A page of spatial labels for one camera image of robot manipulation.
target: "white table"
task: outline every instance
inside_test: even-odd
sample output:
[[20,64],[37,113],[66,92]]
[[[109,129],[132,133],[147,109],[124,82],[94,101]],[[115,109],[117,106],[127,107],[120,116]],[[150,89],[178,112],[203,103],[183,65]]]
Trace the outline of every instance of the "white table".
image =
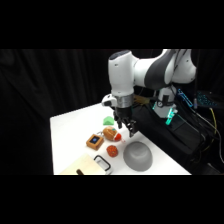
[[[103,131],[106,127],[103,125],[103,120],[108,116],[113,117],[113,111],[110,108],[102,107],[101,104],[97,104],[50,119],[55,175],[60,174],[83,153],[89,154],[93,159],[97,155],[101,155],[111,164],[113,168],[112,175],[190,175],[141,133],[135,134],[130,139],[129,131],[124,125],[120,130],[117,124],[113,127],[118,130],[126,143],[115,143],[105,139],[99,151],[96,152],[88,148],[86,141],[92,134]],[[146,144],[153,155],[152,167],[143,173],[130,169],[123,160],[125,147],[135,141]],[[107,154],[106,149],[110,145],[115,145],[118,148],[119,155],[116,158],[111,158]]]

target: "orange toy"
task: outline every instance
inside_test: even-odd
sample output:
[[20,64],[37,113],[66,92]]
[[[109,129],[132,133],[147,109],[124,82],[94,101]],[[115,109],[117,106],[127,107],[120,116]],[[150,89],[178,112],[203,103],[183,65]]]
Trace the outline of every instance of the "orange toy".
[[122,139],[121,134],[119,134],[115,128],[107,127],[103,130],[104,136],[110,141],[120,141]]
[[110,157],[116,157],[118,155],[118,150],[117,150],[117,147],[116,146],[109,146],[107,148],[107,153],[109,154]]

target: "dark wall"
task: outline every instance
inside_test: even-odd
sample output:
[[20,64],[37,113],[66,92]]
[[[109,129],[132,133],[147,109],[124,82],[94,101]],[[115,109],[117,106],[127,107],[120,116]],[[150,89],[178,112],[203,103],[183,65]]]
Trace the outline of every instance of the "dark wall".
[[[111,91],[108,58],[120,50],[0,50],[1,173],[53,174],[49,118],[99,103]],[[130,50],[139,58],[152,53]],[[223,49],[202,50],[201,89],[224,95],[223,62]]]

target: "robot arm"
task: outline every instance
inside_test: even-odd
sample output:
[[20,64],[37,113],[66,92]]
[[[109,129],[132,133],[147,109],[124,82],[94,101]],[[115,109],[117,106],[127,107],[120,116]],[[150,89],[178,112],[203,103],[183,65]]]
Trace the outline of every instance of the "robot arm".
[[138,131],[132,119],[134,86],[160,90],[160,106],[158,104],[154,109],[161,118],[166,118],[170,108],[175,108],[173,92],[176,90],[171,90],[170,84],[190,83],[195,73],[191,49],[164,49],[159,57],[144,60],[134,57],[128,50],[118,52],[109,58],[112,94],[104,97],[102,105],[115,107],[114,117],[119,128],[124,123],[132,137]]

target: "gray bowl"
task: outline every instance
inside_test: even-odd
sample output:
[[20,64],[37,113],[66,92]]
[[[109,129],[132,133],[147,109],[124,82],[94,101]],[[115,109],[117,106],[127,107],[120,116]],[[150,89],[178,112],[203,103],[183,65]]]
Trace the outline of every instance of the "gray bowl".
[[149,147],[141,142],[133,142],[128,145],[123,156],[127,166],[138,172],[147,171],[153,163]]

